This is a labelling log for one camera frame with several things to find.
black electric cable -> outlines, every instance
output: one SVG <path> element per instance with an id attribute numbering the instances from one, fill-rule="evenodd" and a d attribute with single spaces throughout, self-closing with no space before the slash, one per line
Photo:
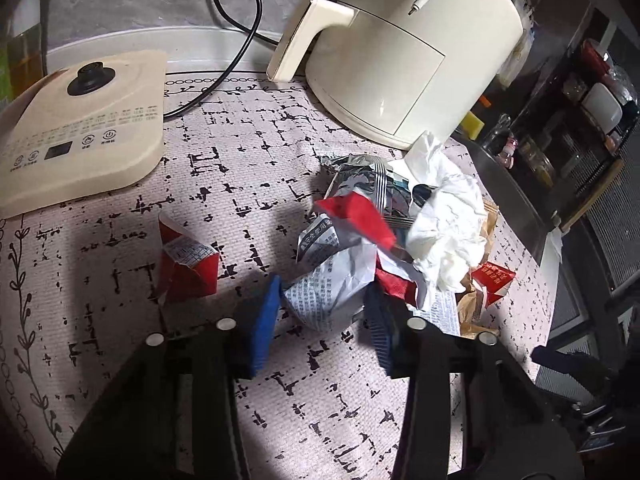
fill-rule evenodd
<path id="1" fill-rule="evenodd" d="M 172 110 L 171 112 L 165 113 L 162 116 L 162 118 L 165 121 L 169 121 L 171 119 L 175 119 L 176 117 L 181 116 L 187 110 L 190 110 L 195 105 L 197 105 L 199 102 L 201 102 L 203 99 L 208 97 L 220 85 L 220 83 L 222 83 L 222 81 L 232 72 L 232 70 L 236 67 L 238 62 L 242 59 L 242 56 L 244 56 L 244 53 L 248 49 L 249 44 L 252 42 L 252 40 L 253 40 L 253 38 L 255 36 L 255 33 L 258 30 L 258 26 L 260 25 L 260 20 L 261 19 L 262 19 L 262 0 L 255 0 L 255 18 L 254 18 L 254 23 L 251 26 L 251 28 L 248 30 L 247 37 L 244 40 L 244 43 L 242 44 L 242 47 L 240 48 L 240 50 L 238 50 L 238 53 L 233 58 L 231 63 L 229 63 L 229 66 L 227 66 L 226 70 L 222 74 L 220 74 L 220 76 L 210 86 L 205 88 L 204 91 L 201 94 L 199 94 L 196 98 L 193 98 L 187 104 L 182 105 L 179 108 L 176 108 L 175 110 Z"/>
<path id="2" fill-rule="evenodd" d="M 218 10 L 218 12 L 220 13 L 220 16 L 222 16 L 225 20 L 227 20 L 229 23 L 231 23 L 231 25 L 235 25 L 237 28 L 239 28 L 243 32 L 246 32 L 247 34 L 250 32 L 250 29 L 248 27 L 245 27 L 242 23 L 236 22 L 236 20 L 234 20 L 231 16 L 229 16 L 226 13 L 226 10 L 222 6 L 222 3 L 220 2 L 220 0 L 213 0 L 213 3 L 216 6 L 216 9 Z M 264 41 L 265 43 L 269 43 L 269 44 L 272 44 L 272 45 L 275 45 L 275 46 L 278 45 L 278 42 L 276 40 L 272 40 L 271 38 L 267 38 L 266 36 L 263 36 L 263 35 L 259 34 L 258 32 L 256 32 L 254 34 L 254 36 L 256 38 L 258 38 L 259 40 Z"/>

kitchen counter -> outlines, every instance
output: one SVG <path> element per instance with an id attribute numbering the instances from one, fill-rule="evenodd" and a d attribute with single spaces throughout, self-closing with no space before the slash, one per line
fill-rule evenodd
<path id="1" fill-rule="evenodd" d="M 214 76 L 169 75 L 166 108 Z M 133 186 L 0 223 L 0 399 L 31 450 L 51 468 L 120 365 L 160 330 L 151 299 L 159 212 L 221 255 L 216 295 L 162 308 L 169 330 L 186 333 L 259 294 L 269 273 L 285 281 L 297 275 L 298 234 L 308 225 L 312 200 L 332 177 L 319 157 L 402 156 L 337 124 L 303 79 L 275 85 L 251 70 L 233 73 L 201 106 L 167 124 L 165 141 L 158 167 Z M 445 153 L 465 173 L 476 174 L 477 155 L 452 140 Z M 484 181 L 488 189 L 494 182 Z M 490 260 L 515 270 L 517 279 L 483 313 L 482 323 L 500 329 L 501 340 L 534 378 L 537 366 L 529 355 L 546 342 L 553 304 L 535 260 L 503 216 Z M 360 324 L 321 334 L 280 311 L 266 368 L 255 380 L 236 384 L 254 478 L 386 475 L 407 382 L 384 375 L 368 340 Z M 455 470 L 463 420 L 456 378 L 451 402 Z M 180 428 L 187 429 L 178 437 L 184 438 L 190 418 L 180 412 Z M 178 462 L 190 468 L 188 446 L 179 448 Z"/>

screw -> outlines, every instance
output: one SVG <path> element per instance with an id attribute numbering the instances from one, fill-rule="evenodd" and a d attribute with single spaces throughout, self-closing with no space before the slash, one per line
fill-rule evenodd
<path id="1" fill-rule="evenodd" d="M 161 345 L 162 343 L 164 343 L 164 336 L 158 332 L 155 332 L 153 334 L 150 334 L 147 338 L 146 338 L 146 344 L 148 344 L 149 346 L 158 346 Z"/>
<path id="2" fill-rule="evenodd" d="M 481 343 L 487 346 L 493 346 L 498 342 L 498 339 L 491 332 L 481 332 L 478 334 L 478 339 Z"/>
<path id="3" fill-rule="evenodd" d="M 427 322 L 421 317 L 413 316 L 406 320 L 406 325 L 413 330 L 424 330 L 427 326 Z"/>
<path id="4" fill-rule="evenodd" d="M 218 330 L 231 330 L 236 327 L 236 320 L 232 317 L 223 317 L 216 323 Z"/>

orange item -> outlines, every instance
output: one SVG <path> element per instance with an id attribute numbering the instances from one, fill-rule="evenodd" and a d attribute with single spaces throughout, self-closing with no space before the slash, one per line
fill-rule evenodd
<path id="1" fill-rule="evenodd" d="M 486 97 L 484 97 L 483 95 L 481 95 L 478 98 L 478 101 L 480 101 L 480 104 L 482 106 L 484 106 L 485 108 L 491 108 L 491 101 L 489 101 L 489 99 L 487 99 Z"/>

red paper wrapper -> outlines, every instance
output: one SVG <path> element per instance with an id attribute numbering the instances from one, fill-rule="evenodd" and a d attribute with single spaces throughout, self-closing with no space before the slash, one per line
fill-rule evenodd
<path id="1" fill-rule="evenodd" d="M 351 191 L 348 195 L 317 200 L 316 206 L 329 216 L 348 220 L 370 242 L 387 251 L 396 244 L 394 232 L 371 200 Z"/>
<path id="2" fill-rule="evenodd" d="M 164 302 L 202 298 L 218 286 L 220 255 L 210 245 L 200 243 L 164 213 L 158 215 L 162 239 L 160 275 L 156 298 Z"/>
<path id="3" fill-rule="evenodd" d="M 376 280 L 388 295 L 399 298 L 411 306 L 416 306 L 415 293 L 418 288 L 417 285 L 391 272 L 386 272 L 380 264 L 380 258 L 376 261 Z"/>
<path id="4" fill-rule="evenodd" d="M 486 291 L 486 306 L 506 296 L 509 286 L 515 277 L 516 273 L 512 270 L 491 262 L 485 262 L 471 272 L 471 278 L 482 286 L 483 292 Z"/>

